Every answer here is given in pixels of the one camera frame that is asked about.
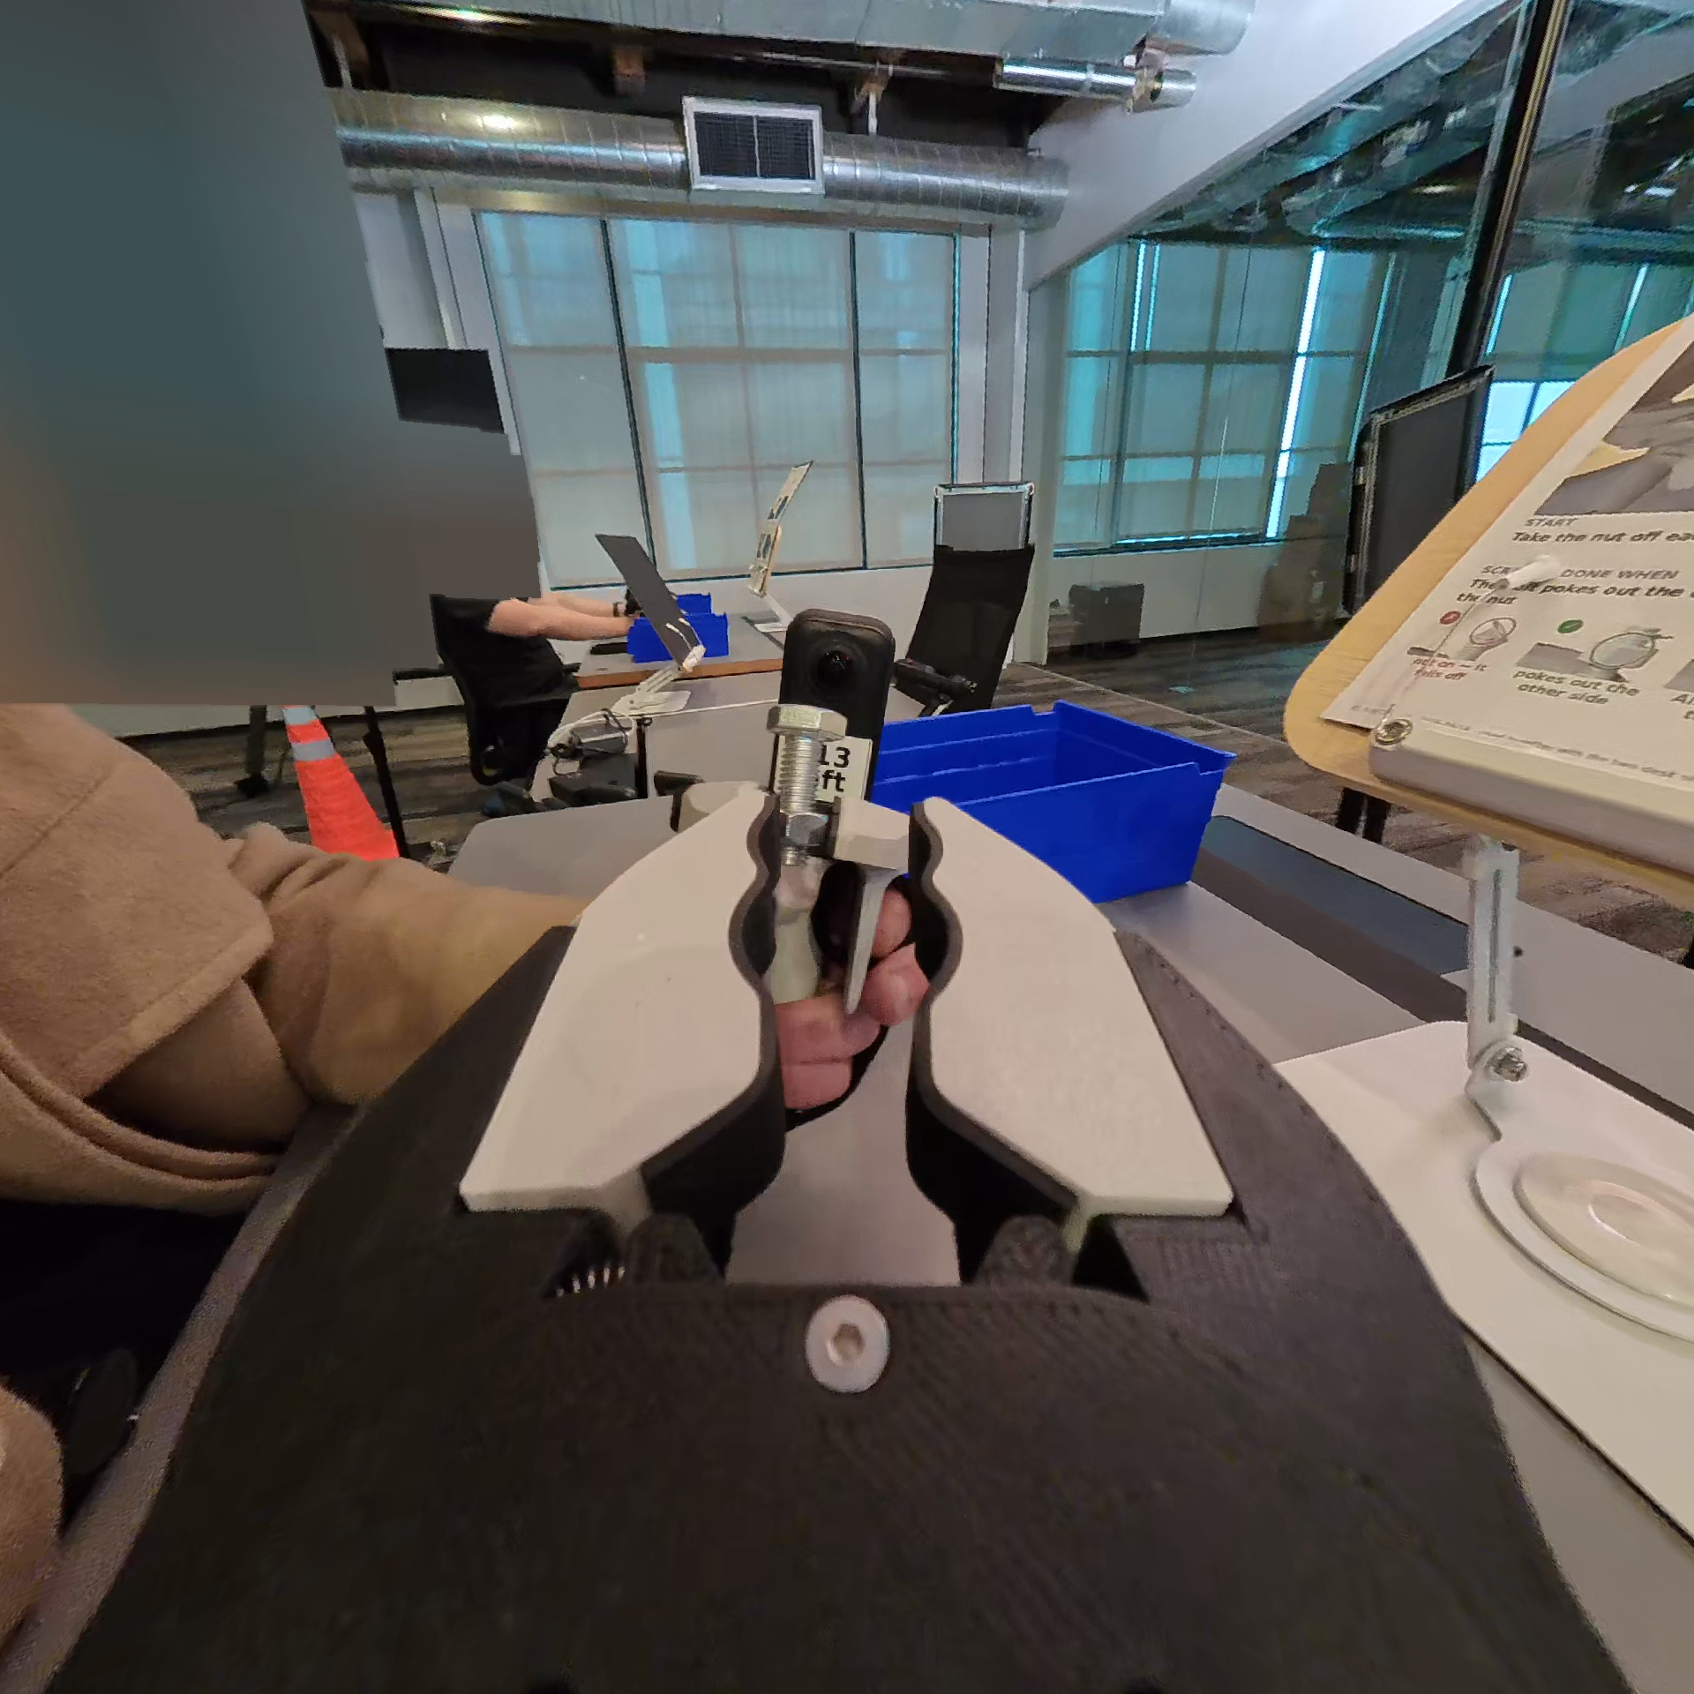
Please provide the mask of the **white acrylic sheet holder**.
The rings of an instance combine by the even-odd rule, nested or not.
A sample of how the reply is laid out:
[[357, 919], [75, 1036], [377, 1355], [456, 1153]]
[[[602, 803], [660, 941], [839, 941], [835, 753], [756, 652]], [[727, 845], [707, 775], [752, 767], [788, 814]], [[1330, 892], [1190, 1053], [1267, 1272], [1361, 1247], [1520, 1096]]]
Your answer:
[[1367, 749], [1369, 772], [1402, 788], [1639, 859], [1691, 853], [1691, 786], [1673, 781], [1410, 719], [1376, 726]]

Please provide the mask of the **silver sign frame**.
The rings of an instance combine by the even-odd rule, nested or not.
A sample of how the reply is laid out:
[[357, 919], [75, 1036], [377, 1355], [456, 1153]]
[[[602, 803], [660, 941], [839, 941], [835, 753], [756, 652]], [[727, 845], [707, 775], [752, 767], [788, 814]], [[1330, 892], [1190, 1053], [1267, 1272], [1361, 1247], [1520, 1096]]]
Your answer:
[[948, 482], [934, 496], [934, 547], [1008, 552], [1030, 543], [1032, 482]]

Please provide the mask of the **wooden instruction board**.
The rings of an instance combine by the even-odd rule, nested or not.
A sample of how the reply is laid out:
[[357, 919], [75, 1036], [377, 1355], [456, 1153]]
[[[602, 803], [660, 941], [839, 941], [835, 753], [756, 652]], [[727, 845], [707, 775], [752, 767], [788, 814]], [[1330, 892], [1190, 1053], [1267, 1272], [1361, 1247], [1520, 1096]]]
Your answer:
[[[1454, 510], [1473, 514], [1473, 504], [1468, 502], [1473, 491]], [[1442, 818], [1468, 833], [1492, 835], [1535, 855], [1592, 861], [1598, 874], [1611, 882], [1635, 885], [1680, 910], [1691, 910], [1692, 843], [1691, 853], [1677, 853], [1669, 864], [1639, 859], [1605, 845], [1565, 840], [1533, 825], [1518, 825], [1512, 819], [1402, 788], [1369, 772], [1367, 740], [1371, 730], [1333, 726], [1324, 720], [1321, 714], [1333, 692], [1347, 689], [1376, 657], [1378, 649], [1386, 646], [1393, 617], [1413, 610], [1440, 578], [1445, 562], [1440, 550], [1445, 541], [1454, 535], [1453, 513], [1433, 527], [1429, 537], [1347, 622], [1318, 659], [1304, 670], [1285, 707], [1285, 739], [1288, 747], [1312, 770], [1333, 776], [1346, 788]]]

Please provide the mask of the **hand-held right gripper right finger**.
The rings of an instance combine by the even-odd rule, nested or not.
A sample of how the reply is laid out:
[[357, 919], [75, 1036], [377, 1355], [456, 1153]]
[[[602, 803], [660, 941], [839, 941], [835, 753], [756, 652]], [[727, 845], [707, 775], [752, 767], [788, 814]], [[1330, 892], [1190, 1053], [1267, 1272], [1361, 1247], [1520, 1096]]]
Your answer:
[[1235, 1204], [1114, 923], [963, 806], [911, 814], [914, 1021], [905, 1166], [963, 1278], [1005, 1225], [1079, 1253], [1101, 1219], [1216, 1220]]

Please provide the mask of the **person's tan coat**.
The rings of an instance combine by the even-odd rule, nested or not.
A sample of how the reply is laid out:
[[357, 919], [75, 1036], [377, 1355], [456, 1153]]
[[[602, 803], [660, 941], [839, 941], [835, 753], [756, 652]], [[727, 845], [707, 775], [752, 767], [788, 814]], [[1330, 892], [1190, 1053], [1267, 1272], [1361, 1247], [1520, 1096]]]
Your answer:
[[[4, 1200], [239, 1215], [271, 1150], [133, 1130], [93, 1096], [260, 956], [259, 899], [160, 769], [62, 707], [4, 707]], [[4, 1633], [65, 1501], [49, 1420], [4, 1388]]]

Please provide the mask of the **black framed display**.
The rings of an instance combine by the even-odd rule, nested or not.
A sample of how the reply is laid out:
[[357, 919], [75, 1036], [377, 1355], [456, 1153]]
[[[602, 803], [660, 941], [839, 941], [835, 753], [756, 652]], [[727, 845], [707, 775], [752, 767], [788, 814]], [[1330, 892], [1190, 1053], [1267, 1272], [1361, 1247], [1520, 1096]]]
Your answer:
[[1341, 615], [1356, 615], [1477, 480], [1492, 367], [1371, 410], [1352, 458]]

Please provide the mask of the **steel hex bolt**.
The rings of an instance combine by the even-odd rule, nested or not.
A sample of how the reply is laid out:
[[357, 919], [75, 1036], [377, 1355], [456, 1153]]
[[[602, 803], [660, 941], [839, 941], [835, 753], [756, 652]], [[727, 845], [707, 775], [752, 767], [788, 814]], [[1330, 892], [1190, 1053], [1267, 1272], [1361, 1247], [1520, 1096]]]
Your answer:
[[822, 753], [846, 736], [842, 713], [801, 705], [775, 705], [771, 793], [785, 824], [819, 818], [817, 783]]

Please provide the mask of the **white document stand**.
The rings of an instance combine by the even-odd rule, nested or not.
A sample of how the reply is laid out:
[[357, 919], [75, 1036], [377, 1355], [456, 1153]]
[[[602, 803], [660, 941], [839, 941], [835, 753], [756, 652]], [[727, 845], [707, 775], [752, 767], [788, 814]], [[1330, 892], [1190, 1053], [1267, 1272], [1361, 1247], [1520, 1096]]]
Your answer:
[[1473, 838], [1468, 880], [1465, 1021], [1281, 1073], [1467, 1331], [1691, 1535], [1691, 1128], [1524, 1036], [1518, 855]]
[[764, 633], [787, 631], [793, 624], [791, 614], [776, 602], [772, 578], [776, 574], [782, 519], [810, 471], [812, 463], [809, 458], [791, 469], [788, 476], [778, 487], [764, 520], [759, 524], [747, 587], [759, 607], [752, 624]]

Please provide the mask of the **wood top office desk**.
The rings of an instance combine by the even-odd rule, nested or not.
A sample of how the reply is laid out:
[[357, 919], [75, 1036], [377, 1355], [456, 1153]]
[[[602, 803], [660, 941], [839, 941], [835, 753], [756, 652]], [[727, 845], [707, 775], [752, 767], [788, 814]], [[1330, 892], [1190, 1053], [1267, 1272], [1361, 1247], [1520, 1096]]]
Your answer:
[[[704, 682], [721, 675], [738, 673], [771, 673], [780, 671], [782, 647], [776, 637], [756, 628], [749, 615], [727, 615], [728, 654], [718, 659], [702, 659], [684, 678], [689, 682]], [[661, 670], [665, 661], [635, 664], [627, 654], [581, 654], [576, 670], [576, 684], [585, 692], [593, 691], [622, 691], [627, 692], [640, 685], [650, 673]]]

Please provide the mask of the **dark board document stand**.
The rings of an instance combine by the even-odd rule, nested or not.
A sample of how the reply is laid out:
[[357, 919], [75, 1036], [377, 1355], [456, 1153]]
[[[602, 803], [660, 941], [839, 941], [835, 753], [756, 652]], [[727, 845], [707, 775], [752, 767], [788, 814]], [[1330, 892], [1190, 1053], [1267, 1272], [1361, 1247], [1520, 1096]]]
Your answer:
[[650, 673], [607, 713], [625, 725], [647, 722], [660, 714], [677, 713], [687, 705], [687, 692], [677, 692], [674, 685], [702, 661], [702, 649], [697, 646], [687, 649], [693, 631], [684, 622], [677, 600], [660, 567], [635, 537], [597, 535], [597, 543], [637, 603], [640, 617], [661, 625], [669, 646], [669, 664]]

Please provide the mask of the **person's left hand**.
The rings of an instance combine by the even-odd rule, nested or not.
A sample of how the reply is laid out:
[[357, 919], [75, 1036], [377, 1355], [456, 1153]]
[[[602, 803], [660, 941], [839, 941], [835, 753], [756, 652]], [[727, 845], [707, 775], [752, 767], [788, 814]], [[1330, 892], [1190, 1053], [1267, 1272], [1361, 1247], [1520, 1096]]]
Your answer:
[[911, 935], [905, 880], [882, 896], [872, 965], [856, 1011], [839, 989], [776, 1006], [776, 1053], [785, 1107], [793, 1126], [825, 1115], [849, 1096], [885, 1033], [909, 1023], [925, 1000], [929, 978]]

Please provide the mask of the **blue plastic bin with divider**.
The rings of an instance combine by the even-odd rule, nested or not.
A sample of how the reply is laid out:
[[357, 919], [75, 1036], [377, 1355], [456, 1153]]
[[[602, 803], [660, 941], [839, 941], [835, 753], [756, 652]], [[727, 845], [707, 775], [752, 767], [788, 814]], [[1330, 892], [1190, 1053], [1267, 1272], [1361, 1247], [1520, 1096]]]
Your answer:
[[945, 799], [1047, 864], [1093, 904], [1193, 876], [1231, 753], [1055, 705], [945, 713], [882, 735], [874, 800]]

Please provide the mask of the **black wall screen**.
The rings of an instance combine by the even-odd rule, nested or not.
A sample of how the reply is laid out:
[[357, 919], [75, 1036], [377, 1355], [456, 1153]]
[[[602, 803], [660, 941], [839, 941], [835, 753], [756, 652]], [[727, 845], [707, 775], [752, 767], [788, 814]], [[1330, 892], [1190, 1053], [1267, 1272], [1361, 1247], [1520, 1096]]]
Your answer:
[[386, 347], [396, 413], [418, 425], [506, 433], [484, 350]]

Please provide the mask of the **orange safety cone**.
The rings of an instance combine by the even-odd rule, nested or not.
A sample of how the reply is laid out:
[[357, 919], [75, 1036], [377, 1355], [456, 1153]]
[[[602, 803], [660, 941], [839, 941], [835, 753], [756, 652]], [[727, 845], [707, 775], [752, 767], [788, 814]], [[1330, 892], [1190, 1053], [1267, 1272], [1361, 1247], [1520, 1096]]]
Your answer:
[[396, 838], [308, 707], [283, 708], [311, 845], [325, 855], [362, 861], [399, 858]]

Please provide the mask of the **silver air duct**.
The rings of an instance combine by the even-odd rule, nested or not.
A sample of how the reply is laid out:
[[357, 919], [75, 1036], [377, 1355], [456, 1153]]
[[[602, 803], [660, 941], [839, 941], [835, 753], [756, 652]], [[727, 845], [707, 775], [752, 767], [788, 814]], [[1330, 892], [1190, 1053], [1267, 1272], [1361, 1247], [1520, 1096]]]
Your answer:
[[999, 93], [1114, 104], [1129, 113], [1165, 113], [1196, 91], [1191, 60], [1235, 52], [1254, 2], [1162, 2], [1072, 6], [1084, 44], [1069, 56], [1041, 49], [1000, 56]]
[[372, 184], [559, 187], [622, 200], [728, 197], [806, 211], [828, 205], [880, 220], [1037, 230], [1055, 226], [1066, 207], [1066, 168], [1010, 147], [822, 128], [820, 197], [693, 194], [684, 118], [389, 91], [330, 91], [329, 107], [348, 174]]

